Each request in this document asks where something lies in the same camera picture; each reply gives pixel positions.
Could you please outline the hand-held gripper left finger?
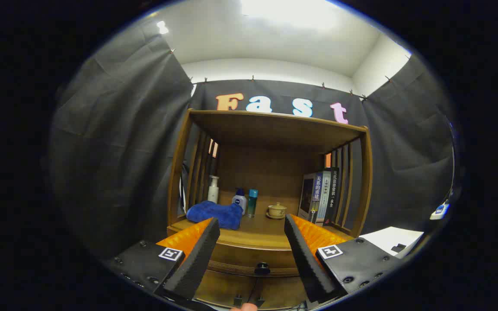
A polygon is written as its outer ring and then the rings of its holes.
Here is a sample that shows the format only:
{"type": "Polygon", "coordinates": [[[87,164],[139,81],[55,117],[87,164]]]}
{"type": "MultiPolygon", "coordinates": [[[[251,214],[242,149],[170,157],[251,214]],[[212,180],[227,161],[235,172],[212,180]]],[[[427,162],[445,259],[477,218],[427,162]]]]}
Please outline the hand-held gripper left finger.
{"type": "Polygon", "coordinates": [[[105,266],[149,295],[192,300],[219,236],[219,221],[212,217],[155,244],[139,241],[105,266]]]}

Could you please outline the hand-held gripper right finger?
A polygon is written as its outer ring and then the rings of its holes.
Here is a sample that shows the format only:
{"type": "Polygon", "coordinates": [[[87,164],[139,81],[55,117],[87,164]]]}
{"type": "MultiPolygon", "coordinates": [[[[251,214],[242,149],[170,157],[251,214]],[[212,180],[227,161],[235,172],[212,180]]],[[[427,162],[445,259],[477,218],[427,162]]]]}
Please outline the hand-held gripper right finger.
{"type": "Polygon", "coordinates": [[[402,263],[365,238],[346,240],[298,216],[285,217],[284,232],[312,302],[324,303],[373,285],[402,263]]]}

